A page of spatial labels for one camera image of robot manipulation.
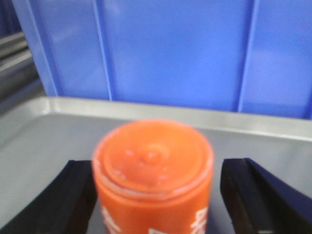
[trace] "gray metal tray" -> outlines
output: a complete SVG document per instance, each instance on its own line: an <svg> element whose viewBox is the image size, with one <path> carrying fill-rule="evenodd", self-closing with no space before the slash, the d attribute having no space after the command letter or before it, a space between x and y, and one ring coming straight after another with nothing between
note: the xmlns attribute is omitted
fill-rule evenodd
<svg viewBox="0 0 312 234"><path fill-rule="evenodd" d="M131 120L167 118L212 143L215 173L208 233L234 234L219 192L224 158L250 157L312 196L312 122L207 110L74 98L31 100L0 118L0 227L21 211L69 159L91 159L98 141ZM103 234L99 206L89 234Z"/></svg>

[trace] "blue bin wall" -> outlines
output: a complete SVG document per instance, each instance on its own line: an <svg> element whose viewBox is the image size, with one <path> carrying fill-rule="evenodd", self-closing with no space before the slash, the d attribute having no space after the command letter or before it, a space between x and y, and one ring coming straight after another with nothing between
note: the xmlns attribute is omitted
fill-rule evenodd
<svg viewBox="0 0 312 234"><path fill-rule="evenodd" d="M11 0L0 0L0 37L21 30L18 17Z"/></svg>
<svg viewBox="0 0 312 234"><path fill-rule="evenodd" d="M50 96L312 117L312 1L13 3Z"/></svg>

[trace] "orange container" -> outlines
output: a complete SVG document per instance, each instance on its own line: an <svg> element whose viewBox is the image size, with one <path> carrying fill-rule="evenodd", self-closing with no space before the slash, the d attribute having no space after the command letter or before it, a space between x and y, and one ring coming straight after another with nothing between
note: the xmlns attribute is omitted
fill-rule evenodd
<svg viewBox="0 0 312 234"><path fill-rule="evenodd" d="M213 176L210 144L197 130L142 120L109 133L93 158L111 234L204 234Z"/></svg>

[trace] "orange bottle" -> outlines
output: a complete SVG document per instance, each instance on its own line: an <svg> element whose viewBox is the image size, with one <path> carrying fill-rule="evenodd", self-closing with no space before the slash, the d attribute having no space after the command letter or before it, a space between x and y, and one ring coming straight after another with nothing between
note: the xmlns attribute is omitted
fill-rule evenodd
<svg viewBox="0 0 312 234"><path fill-rule="evenodd" d="M113 130L93 158L110 234L204 234L213 165L210 144L187 125L141 120Z"/></svg>

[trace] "orange cap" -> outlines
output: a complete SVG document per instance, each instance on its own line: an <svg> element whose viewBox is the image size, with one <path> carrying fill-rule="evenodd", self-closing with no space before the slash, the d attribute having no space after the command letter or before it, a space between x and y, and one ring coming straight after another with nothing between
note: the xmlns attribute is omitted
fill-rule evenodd
<svg viewBox="0 0 312 234"><path fill-rule="evenodd" d="M151 202L192 191L212 177L213 160L210 144L197 130L155 119L109 133L97 147L93 168L98 183L114 194Z"/></svg>

